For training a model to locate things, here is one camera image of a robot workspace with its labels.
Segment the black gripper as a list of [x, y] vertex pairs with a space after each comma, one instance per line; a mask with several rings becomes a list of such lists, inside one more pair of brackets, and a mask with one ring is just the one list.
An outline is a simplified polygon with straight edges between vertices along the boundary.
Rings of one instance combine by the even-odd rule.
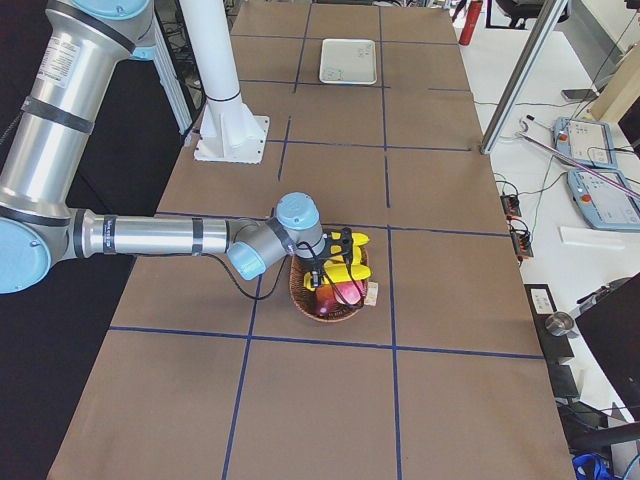
[[330, 260], [337, 258], [346, 264], [353, 263], [353, 231], [350, 227], [340, 230], [323, 231], [324, 247], [320, 255], [321, 259]]

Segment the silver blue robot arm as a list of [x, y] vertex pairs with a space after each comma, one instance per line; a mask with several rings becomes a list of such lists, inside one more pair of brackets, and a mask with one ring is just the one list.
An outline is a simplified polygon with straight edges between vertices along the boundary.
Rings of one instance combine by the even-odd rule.
[[50, 1], [51, 27], [34, 83], [2, 147], [1, 290], [15, 294], [58, 264], [97, 255], [218, 257], [253, 280], [288, 256], [344, 252], [312, 198], [288, 193], [269, 218], [156, 216], [188, 110], [151, 1]]

